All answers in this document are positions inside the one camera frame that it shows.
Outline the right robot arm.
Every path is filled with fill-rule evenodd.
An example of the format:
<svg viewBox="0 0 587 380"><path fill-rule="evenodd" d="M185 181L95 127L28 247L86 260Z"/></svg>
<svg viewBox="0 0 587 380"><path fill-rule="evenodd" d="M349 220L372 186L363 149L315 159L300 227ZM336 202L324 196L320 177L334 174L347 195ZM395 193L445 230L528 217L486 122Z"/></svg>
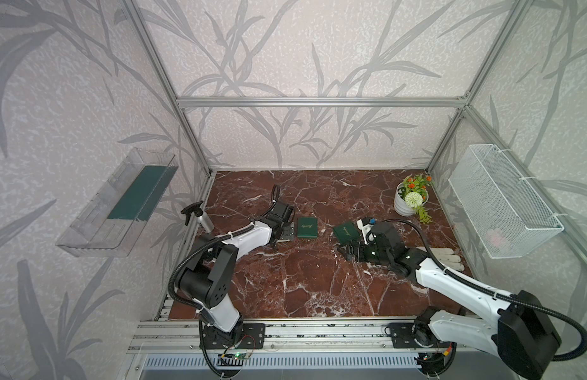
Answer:
<svg viewBox="0 0 587 380"><path fill-rule="evenodd" d="M423 347L443 341L497 356L525 379L540 379L552 362L587 352L587 330L579 322L544 307L533 294L507 293L463 274L437 258L424 231L409 220L422 247L409 248L394 227L396 219L362 218L335 226L338 251L347 261L383 266L436 291L474 313L473 317L429 308L415 319Z"/></svg>

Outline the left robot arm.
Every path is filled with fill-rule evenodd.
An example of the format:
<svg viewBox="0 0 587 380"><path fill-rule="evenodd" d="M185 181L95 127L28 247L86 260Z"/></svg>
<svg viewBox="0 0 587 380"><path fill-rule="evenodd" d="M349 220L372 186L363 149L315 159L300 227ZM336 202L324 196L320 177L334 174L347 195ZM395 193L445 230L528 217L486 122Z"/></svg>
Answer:
<svg viewBox="0 0 587 380"><path fill-rule="evenodd" d="M264 215L243 228L200 237L171 273L169 296L194 307L205 326L224 334L236 332L243 318L228 296L236 263L252 250L277 242L293 214L293 206L274 201Z"/></svg>

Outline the green jewelry box right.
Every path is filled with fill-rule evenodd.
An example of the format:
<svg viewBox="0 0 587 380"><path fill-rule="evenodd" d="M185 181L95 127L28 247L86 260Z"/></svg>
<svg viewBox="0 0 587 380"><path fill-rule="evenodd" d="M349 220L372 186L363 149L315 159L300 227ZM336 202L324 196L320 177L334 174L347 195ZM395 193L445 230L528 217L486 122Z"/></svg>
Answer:
<svg viewBox="0 0 587 380"><path fill-rule="evenodd" d="M333 234L339 245L347 245L350 242L356 242L361 237L357 225L352 222L334 226Z"/></svg>

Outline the green jewelry box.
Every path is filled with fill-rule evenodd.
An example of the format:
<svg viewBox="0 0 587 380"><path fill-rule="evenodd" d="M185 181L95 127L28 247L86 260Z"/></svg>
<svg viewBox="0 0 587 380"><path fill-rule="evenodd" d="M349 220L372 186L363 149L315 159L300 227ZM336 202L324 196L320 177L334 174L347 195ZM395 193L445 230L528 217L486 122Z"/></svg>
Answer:
<svg viewBox="0 0 587 380"><path fill-rule="evenodd" d="M318 237L318 219L316 217L300 217L297 220L297 237L315 239Z"/></svg>
<svg viewBox="0 0 587 380"><path fill-rule="evenodd" d="M357 225L352 222L334 226L333 234L339 245L347 245L350 242L356 242L361 237Z"/></svg>

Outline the green jewelry box left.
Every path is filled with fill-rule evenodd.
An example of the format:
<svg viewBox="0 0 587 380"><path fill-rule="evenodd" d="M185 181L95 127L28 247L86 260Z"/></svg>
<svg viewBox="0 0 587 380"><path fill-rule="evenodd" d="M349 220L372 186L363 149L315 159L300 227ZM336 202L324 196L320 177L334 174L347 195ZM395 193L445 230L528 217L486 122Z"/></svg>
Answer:
<svg viewBox="0 0 587 380"><path fill-rule="evenodd" d="M316 217L300 217L297 220L297 237L315 239L318 237L318 219Z"/></svg>

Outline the white work glove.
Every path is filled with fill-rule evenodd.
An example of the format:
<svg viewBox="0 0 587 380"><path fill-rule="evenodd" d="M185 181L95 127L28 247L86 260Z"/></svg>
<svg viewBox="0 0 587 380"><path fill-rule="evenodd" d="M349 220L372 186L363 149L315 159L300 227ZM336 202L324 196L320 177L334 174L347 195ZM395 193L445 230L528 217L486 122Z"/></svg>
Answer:
<svg viewBox="0 0 587 380"><path fill-rule="evenodd" d="M428 256L439 268L448 267L458 272L463 272L465 269L461 256L456 254L453 249L432 248L431 253L429 253Z"/></svg>

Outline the potted flower plant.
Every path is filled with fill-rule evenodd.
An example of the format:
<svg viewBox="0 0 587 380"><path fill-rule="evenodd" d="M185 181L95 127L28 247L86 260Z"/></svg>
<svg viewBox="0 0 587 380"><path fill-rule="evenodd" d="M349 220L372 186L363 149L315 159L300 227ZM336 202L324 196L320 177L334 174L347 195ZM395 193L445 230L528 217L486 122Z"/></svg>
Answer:
<svg viewBox="0 0 587 380"><path fill-rule="evenodd" d="M396 212L404 217L416 215L424 224L432 223L432 217L426 210L431 186L432 179L428 174L410 175L404 178L396 188L394 199Z"/></svg>

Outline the black trigger spray bottle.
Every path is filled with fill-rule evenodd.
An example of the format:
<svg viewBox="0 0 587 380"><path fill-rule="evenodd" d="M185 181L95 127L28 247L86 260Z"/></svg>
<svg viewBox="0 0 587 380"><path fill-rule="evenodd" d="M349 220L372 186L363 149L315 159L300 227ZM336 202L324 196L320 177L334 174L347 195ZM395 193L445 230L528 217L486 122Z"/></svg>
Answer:
<svg viewBox="0 0 587 380"><path fill-rule="evenodd" d="M195 220L201 225L204 231L206 231L206 233L211 233L214 231L214 224L209 215L203 210L202 205L203 200L194 202L193 204L184 207L180 213L185 217L185 226L189 225L192 217L195 217Z"/></svg>

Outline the green pad in shelf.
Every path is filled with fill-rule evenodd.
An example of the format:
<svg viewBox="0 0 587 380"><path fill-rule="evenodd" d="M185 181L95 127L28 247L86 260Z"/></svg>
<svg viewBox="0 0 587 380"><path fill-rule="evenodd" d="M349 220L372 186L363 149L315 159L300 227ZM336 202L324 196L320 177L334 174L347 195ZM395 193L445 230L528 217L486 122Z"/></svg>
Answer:
<svg viewBox="0 0 587 380"><path fill-rule="evenodd" d="M145 166L108 219L148 222L177 169L176 166Z"/></svg>

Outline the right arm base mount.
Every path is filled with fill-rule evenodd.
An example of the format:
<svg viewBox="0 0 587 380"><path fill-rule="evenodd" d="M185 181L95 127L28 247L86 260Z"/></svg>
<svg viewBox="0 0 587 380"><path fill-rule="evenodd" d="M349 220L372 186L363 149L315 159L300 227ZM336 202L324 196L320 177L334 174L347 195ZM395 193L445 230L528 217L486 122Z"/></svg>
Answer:
<svg viewBox="0 0 587 380"><path fill-rule="evenodd" d="M429 320L439 309L427 308L412 322L393 322L384 328L384 333L391 339L394 348L425 348L442 350L450 342L438 340L429 329Z"/></svg>

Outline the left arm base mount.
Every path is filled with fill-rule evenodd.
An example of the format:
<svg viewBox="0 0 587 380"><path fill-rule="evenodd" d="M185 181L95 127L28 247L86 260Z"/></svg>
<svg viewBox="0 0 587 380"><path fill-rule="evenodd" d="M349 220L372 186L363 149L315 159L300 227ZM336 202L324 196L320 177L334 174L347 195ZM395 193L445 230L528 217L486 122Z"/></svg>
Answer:
<svg viewBox="0 0 587 380"><path fill-rule="evenodd" d="M212 326L203 326L200 334L205 349L225 349L238 347L244 349L261 349L266 337L266 325L263 323L242 323L236 325L232 332L223 332Z"/></svg>

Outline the clear acrylic wall shelf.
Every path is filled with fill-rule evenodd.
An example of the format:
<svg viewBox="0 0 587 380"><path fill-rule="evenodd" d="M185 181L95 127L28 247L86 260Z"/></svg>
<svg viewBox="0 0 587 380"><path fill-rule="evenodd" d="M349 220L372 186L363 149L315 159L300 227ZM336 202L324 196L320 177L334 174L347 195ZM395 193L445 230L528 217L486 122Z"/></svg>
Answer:
<svg viewBox="0 0 587 380"><path fill-rule="evenodd" d="M127 257L179 169L176 155L133 148L56 242L74 257Z"/></svg>

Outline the aluminium frame rail front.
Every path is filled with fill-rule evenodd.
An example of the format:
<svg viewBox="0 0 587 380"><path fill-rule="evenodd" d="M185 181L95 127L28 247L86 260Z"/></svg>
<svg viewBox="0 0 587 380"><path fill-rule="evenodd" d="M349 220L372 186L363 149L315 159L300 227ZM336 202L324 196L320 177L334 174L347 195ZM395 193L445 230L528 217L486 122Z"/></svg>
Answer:
<svg viewBox="0 0 587 380"><path fill-rule="evenodd" d="M462 317L439 312L433 327L442 341L456 342L463 351L481 351L496 356L497 325L476 316ZM384 328L393 322L412 322L412 317L390 318L263 318L245 323L266 325L261 349L256 353L286 352L420 352L425 348L394 348ZM142 322L129 343L129 353L198 353L203 339L193 320Z"/></svg>

